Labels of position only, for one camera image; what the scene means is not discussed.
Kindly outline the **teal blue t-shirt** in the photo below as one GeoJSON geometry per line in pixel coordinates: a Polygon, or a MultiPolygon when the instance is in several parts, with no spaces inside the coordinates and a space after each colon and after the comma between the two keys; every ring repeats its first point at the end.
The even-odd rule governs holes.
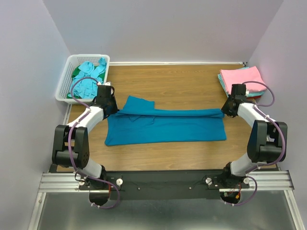
{"type": "Polygon", "coordinates": [[[220,109],[160,110],[153,101],[129,96],[124,107],[108,117],[105,144],[225,141],[223,118],[220,109]]]}

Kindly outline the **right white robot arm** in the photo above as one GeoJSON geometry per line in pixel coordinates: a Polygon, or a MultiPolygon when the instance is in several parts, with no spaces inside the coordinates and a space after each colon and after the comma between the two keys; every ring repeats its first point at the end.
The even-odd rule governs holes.
{"type": "Polygon", "coordinates": [[[245,84],[233,84],[222,107],[225,115],[232,118],[239,116],[252,128],[247,152],[238,160],[229,162],[215,180],[227,188],[243,182],[250,172],[274,165],[286,156],[287,124],[264,114],[259,105],[247,100],[246,94],[245,84]]]}

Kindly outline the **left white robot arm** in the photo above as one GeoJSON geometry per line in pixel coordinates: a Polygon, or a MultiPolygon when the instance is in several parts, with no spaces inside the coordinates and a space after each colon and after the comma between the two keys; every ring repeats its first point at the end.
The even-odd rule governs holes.
{"type": "Polygon", "coordinates": [[[106,183],[105,167],[90,158],[89,132],[110,115],[118,112],[114,87],[109,83],[98,85],[97,96],[74,121],[55,128],[52,163],[74,169],[80,182],[95,189],[110,187],[106,183]]]}

